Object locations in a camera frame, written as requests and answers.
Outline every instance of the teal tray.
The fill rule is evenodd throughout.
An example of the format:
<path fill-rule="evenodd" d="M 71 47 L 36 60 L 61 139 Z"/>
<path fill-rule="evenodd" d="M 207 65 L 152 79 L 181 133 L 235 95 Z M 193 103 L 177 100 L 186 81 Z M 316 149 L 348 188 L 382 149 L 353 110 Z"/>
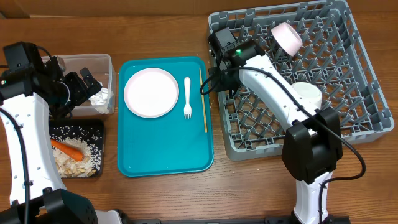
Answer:
<path fill-rule="evenodd" d="M 124 103 L 124 86 L 136 72 L 161 68 L 174 76 L 180 91 L 177 104 L 167 114 L 154 119 L 133 114 Z M 198 57 L 158 58 L 126 62 L 119 74 L 118 167 L 128 177 L 201 172 L 214 159 L 210 100 L 205 96 L 205 133 L 199 68 L 206 80 L 205 63 Z M 191 78 L 192 118 L 184 119 L 184 78 Z"/>

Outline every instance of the dish rack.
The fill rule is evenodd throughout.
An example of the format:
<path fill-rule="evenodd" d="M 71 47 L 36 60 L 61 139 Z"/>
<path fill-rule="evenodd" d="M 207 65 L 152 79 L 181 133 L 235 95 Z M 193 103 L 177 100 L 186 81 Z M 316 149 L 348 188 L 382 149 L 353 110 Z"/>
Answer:
<path fill-rule="evenodd" d="M 291 57 L 271 29 L 289 23 L 303 46 Z M 323 0 L 212 13 L 208 34 L 229 27 L 240 41 L 254 39 L 290 83 L 309 82 L 323 94 L 321 109 L 333 107 L 341 135 L 351 144 L 371 142 L 391 131 L 394 120 L 381 91 L 353 15 L 344 0 Z M 282 153 L 284 130 L 251 90 L 235 97 L 218 93 L 227 156 L 234 160 Z"/>

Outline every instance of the orange carrot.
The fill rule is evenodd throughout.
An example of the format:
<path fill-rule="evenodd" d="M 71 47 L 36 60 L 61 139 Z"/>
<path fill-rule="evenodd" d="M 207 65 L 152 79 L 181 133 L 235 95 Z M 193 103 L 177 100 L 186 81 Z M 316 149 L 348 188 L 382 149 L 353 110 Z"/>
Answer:
<path fill-rule="evenodd" d="M 76 161 L 82 161 L 85 157 L 83 153 L 81 153 L 78 149 L 67 146 L 66 144 L 62 144 L 56 140 L 51 139 L 51 145 L 61 150 L 63 153 L 70 156 L 72 159 Z"/>

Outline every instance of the wooden table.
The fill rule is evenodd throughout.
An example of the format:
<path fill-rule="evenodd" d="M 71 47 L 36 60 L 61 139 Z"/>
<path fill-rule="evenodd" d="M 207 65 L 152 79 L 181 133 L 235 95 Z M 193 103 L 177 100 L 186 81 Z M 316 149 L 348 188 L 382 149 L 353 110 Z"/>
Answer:
<path fill-rule="evenodd" d="M 384 96 L 398 118 L 398 13 L 354 14 Z M 133 59 L 197 55 L 209 67 L 207 16 L 102 17 L 0 20 L 0 46 L 23 40 L 52 54 L 107 53 L 118 71 Z M 0 64 L 4 64 L 3 54 Z M 295 205 L 295 180 L 280 157 L 233 162 L 226 157 L 217 99 L 211 94 L 215 160 L 202 173 L 127 178 L 117 166 L 118 106 L 102 116 L 106 126 L 104 172 L 94 179 L 64 180 L 68 190 L 87 197 L 98 210 L 120 208 L 131 218 L 162 220 L 264 218 L 288 215 Z M 1 125 L 0 210 L 9 208 L 11 168 Z M 358 145 L 366 175 L 332 183 L 328 209 L 353 223 L 398 222 L 398 131 Z M 359 172 L 359 162 L 344 149 L 335 176 Z"/>

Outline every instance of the white fork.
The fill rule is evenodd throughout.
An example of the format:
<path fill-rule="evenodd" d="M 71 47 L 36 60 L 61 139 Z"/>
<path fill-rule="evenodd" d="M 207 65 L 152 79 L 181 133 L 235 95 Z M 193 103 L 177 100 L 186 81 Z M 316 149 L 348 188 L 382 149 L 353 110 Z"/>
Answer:
<path fill-rule="evenodd" d="M 184 78 L 184 87 L 185 87 L 185 106 L 184 106 L 184 117 L 185 119 L 191 119 L 192 109 L 191 105 L 189 105 L 189 96 L 191 92 L 191 79 L 186 77 Z"/>

